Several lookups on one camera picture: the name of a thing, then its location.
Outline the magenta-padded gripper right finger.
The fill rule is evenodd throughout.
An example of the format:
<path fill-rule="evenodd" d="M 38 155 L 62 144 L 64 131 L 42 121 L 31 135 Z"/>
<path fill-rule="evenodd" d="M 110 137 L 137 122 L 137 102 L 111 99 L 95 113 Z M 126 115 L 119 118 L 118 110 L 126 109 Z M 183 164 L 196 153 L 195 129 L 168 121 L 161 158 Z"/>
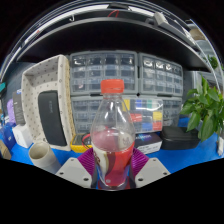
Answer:
<path fill-rule="evenodd" d="M 170 172 L 157 158 L 149 158 L 138 149 L 133 149 L 129 171 L 131 188 L 146 186 L 169 174 Z"/>

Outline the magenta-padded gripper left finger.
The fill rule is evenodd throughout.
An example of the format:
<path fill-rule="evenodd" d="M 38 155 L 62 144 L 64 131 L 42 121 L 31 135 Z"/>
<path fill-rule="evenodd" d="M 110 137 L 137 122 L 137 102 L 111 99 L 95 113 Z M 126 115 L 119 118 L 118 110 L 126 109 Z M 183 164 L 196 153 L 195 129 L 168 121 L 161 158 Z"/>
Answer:
<path fill-rule="evenodd" d="M 84 188 L 96 188 L 98 174 L 93 149 L 78 158 L 69 158 L 56 175 Z"/>

